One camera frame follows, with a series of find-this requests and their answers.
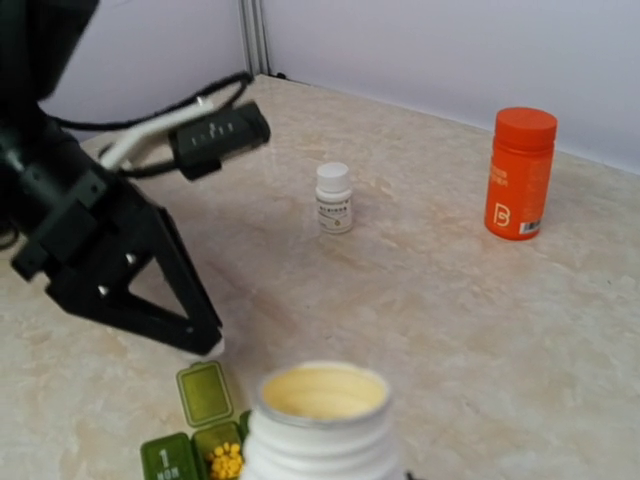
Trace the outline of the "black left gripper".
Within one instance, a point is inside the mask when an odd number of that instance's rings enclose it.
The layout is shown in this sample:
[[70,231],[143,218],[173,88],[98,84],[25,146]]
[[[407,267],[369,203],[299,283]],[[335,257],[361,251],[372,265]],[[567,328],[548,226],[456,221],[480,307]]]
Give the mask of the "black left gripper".
[[[1,205],[26,238],[14,270],[44,274],[65,312],[200,356],[221,344],[221,321],[167,210],[52,121],[2,120]],[[151,260],[182,315],[129,290]]]

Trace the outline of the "green pill organizer box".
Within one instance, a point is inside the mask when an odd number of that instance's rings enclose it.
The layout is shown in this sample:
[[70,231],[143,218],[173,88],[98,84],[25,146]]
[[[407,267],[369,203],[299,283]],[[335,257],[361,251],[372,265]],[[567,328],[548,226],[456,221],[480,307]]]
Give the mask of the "green pill organizer box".
[[217,361],[196,363],[176,375],[190,433],[178,432],[140,447],[143,477],[238,479],[251,411]]

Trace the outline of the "small white pill bottle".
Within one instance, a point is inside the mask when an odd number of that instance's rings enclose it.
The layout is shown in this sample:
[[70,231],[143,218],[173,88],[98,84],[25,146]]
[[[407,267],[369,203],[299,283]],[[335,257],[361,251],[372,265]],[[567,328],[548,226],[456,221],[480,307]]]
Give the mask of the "small white pill bottle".
[[353,189],[350,170],[340,162],[329,162],[316,169],[316,211],[321,229],[341,234],[353,226]]

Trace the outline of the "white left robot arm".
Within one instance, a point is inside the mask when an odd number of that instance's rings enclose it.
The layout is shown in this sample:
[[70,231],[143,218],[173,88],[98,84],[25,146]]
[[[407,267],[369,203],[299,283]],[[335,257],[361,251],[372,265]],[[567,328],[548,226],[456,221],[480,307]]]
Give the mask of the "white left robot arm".
[[171,216],[40,108],[96,7],[1,5],[1,216],[25,239],[11,265],[69,314],[205,355],[221,323]]

